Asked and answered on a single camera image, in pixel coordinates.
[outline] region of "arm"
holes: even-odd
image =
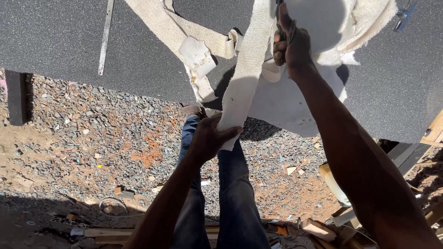
[[[199,122],[188,153],[149,206],[123,248],[169,248],[180,211],[201,166],[214,158],[226,141],[243,131],[241,127],[233,127],[217,132],[215,126],[220,118],[221,115],[218,115]]]
[[[282,28],[290,17],[280,8]],[[286,49],[275,37],[274,51]],[[352,203],[361,224],[381,248],[443,248],[394,163],[352,117],[316,70],[307,31],[297,29],[285,56],[290,77],[314,117],[335,181]]]

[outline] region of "hand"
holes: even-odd
[[[243,132],[243,128],[239,126],[218,132],[215,127],[221,117],[221,114],[207,117],[198,123],[191,145],[189,146],[188,155],[205,163],[217,155],[217,152],[225,142]]]
[[[286,36],[289,36],[291,20],[286,4],[281,4],[279,7],[279,22]],[[296,27],[289,47],[287,47],[286,41],[280,41],[280,35],[277,31],[274,35],[273,57],[278,66],[286,63],[288,70],[313,64],[311,59],[311,37],[307,30]]]

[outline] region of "plastic jug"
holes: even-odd
[[[329,168],[329,164],[325,163],[323,165],[320,165],[320,174],[322,175],[323,180],[325,180],[328,187],[331,189],[332,193],[334,193],[335,197],[342,203],[350,206],[351,203],[349,202],[348,198],[346,197],[345,193],[340,189],[336,181],[334,180],[334,177],[332,176],[331,169]]]

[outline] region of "jeans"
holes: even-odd
[[[190,115],[182,130],[177,165],[186,155],[200,121]],[[220,231],[217,248],[271,248],[255,205],[249,169],[237,139],[233,150],[218,152],[220,179]],[[210,244],[205,231],[205,197],[200,173],[192,182],[185,204],[175,225],[171,248],[205,248]]]

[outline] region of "metal strip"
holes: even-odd
[[[114,0],[108,0],[108,9],[106,10],[105,29],[103,31],[103,39],[101,41],[100,61],[98,63],[98,75],[103,75],[105,68],[106,48],[108,47],[109,28],[111,27],[112,10],[114,8]]]

